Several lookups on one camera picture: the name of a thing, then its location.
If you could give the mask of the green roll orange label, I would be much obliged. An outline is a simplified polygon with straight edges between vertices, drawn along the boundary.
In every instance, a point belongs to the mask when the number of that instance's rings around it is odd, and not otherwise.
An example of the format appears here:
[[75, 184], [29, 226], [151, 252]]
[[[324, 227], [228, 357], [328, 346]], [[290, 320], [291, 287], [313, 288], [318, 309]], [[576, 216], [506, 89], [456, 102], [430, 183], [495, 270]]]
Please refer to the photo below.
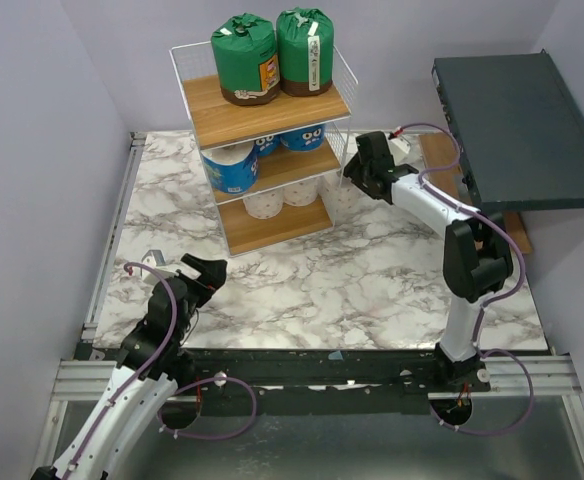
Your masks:
[[211, 35], [222, 96], [238, 106], [263, 105], [280, 91], [277, 40], [272, 23], [244, 13]]

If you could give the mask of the white wire wooden shelf unit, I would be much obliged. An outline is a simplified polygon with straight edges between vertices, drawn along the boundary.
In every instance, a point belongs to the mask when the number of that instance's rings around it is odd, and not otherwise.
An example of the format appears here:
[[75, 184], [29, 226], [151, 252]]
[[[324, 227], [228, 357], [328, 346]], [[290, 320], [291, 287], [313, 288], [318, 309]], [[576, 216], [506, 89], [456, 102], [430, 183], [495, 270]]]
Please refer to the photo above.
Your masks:
[[242, 255], [334, 227], [343, 209], [338, 200], [325, 195], [307, 206], [285, 205], [279, 214], [265, 220], [251, 217], [243, 202], [246, 197], [342, 172], [358, 81], [341, 52], [333, 52], [333, 84], [326, 93], [313, 97], [281, 93], [268, 104], [249, 107], [232, 105], [223, 98], [209, 42], [175, 46], [170, 57], [199, 151], [303, 127], [326, 128], [326, 138], [317, 149], [299, 153], [277, 148], [260, 161], [256, 184], [246, 195], [214, 191], [229, 254]]

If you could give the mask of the white patterned roll blue dots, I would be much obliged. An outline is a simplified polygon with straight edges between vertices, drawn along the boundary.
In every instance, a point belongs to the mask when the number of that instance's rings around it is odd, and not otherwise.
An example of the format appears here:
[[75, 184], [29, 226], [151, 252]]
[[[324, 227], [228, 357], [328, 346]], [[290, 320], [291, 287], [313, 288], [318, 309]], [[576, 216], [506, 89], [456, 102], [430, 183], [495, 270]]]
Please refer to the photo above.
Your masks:
[[284, 195], [281, 189], [271, 190], [243, 199], [247, 214], [258, 220], [267, 220], [278, 215], [283, 208], [283, 203]]

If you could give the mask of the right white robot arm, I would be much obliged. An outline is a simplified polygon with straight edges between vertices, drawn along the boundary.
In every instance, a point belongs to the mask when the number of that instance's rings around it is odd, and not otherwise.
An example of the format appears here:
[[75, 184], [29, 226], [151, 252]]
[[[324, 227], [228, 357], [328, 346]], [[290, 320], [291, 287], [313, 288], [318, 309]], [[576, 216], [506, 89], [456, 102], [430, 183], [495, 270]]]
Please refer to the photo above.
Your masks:
[[420, 219], [443, 239], [443, 277], [451, 292], [445, 330], [423, 374], [428, 386], [452, 392], [480, 368], [478, 336], [485, 303], [513, 274], [503, 217], [483, 217], [425, 179], [409, 164], [397, 165], [390, 141], [380, 131], [356, 137], [357, 152], [344, 175], [375, 200]]

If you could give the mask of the green roll white label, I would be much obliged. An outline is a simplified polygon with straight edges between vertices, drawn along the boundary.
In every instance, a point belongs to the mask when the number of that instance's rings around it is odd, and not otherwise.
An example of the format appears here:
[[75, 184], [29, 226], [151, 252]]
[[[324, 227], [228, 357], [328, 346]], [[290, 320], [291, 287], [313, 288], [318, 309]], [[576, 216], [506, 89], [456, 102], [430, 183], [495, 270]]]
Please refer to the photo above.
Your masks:
[[281, 12], [276, 21], [281, 88], [290, 96], [321, 95], [332, 86], [334, 26], [318, 8]]

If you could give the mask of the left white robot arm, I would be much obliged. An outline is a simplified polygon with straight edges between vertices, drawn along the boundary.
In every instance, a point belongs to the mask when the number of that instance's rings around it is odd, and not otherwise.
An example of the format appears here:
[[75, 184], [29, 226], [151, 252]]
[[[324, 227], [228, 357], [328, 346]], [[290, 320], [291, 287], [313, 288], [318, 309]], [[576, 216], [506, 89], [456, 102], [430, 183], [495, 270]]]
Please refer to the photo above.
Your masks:
[[192, 318], [225, 284], [228, 262], [188, 253], [181, 262], [195, 274], [180, 267], [124, 264], [128, 275], [144, 272], [156, 280], [147, 311], [122, 341], [108, 383], [79, 433], [52, 465], [34, 471], [34, 479], [111, 479], [115, 463], [159, 407], [192, 387], [193, 360], [180, 347]]

